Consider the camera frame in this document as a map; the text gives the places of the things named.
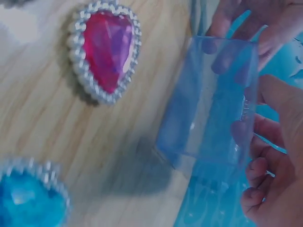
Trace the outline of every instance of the wooden table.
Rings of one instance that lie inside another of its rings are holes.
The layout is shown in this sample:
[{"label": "wooden table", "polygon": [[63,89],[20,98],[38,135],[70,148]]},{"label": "wooden table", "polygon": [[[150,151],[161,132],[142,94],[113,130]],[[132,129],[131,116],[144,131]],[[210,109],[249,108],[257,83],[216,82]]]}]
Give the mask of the wooden table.
[{"label": "wooden table", "polygon": [[137,13],[143,45],[133,82],[112,107],[84,95],[68,60],[67,25],[83,2],[0,6],[0,157],[61,164],[73,227],[170,227],[188,179],[149,143],[186,50],[190,0],[120,0]]}]

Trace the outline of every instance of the pink heart gem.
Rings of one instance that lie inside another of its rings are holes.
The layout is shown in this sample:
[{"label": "pink heart gem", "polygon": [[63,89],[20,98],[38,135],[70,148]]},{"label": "pink heart gem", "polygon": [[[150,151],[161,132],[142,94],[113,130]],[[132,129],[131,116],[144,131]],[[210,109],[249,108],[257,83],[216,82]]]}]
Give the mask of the pink heart gem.
[{"label": "pink heart gem", "polygon": [[83,35],[89,69],[102,89],[112,94],[130,67],[133,25],[128,16],[97,12],[87,20]]}]

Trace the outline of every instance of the transparent plastic container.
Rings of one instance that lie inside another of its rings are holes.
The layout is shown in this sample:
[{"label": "transparent plastic container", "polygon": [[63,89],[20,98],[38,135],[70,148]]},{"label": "transparent plastic container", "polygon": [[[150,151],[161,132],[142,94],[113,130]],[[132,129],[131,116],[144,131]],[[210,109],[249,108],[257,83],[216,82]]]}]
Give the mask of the transparent plastic container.
[{"label": "transparent plastic container", "polygon": [[247,164],[257,87],[256,43],[194,36],[156,152],[186,176],[228,188]]}]

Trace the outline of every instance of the heart-shaped gem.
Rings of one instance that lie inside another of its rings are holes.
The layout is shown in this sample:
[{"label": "heart-shaped gem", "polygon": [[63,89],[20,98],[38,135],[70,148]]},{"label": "heart-shaped gem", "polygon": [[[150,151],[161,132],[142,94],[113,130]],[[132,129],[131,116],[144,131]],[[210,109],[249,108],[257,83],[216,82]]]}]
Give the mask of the heart-shaped gem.
[{"label": "heart-shaped gem", "polygon": [[54,227],[65,224],[70,199],[47,162],[14,158],[0,165],[0,226]]},{"label": "heart-shaped gem", "polygon": [[115,0],[100,0],[74,14],[68,44],[79,82],[98,102],[116,103],[134,73],[141,46],[137,16]]}]

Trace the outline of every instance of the hand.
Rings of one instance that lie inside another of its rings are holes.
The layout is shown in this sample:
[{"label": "hand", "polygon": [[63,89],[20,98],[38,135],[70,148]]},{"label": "hand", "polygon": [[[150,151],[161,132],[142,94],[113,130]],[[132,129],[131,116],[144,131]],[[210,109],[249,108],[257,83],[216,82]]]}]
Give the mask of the hand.
[{"label": "hand", "polygon": [[242,209],[258,227],[302,227],[303,90],[270,75],[259,80],[258,101],[276,110],[280,123],[256,115],[254,132],[287,154],[253,137],[246,169],[251,188],[242,195]]},{"label": "hand", "polygon": [[206,35],[224,38],[233,21],[247,10],[251,14],[232,38],[250,40],[268,25],[259,37],[261,70],[284,43],[303,31],[303,0],[220,0]]}]

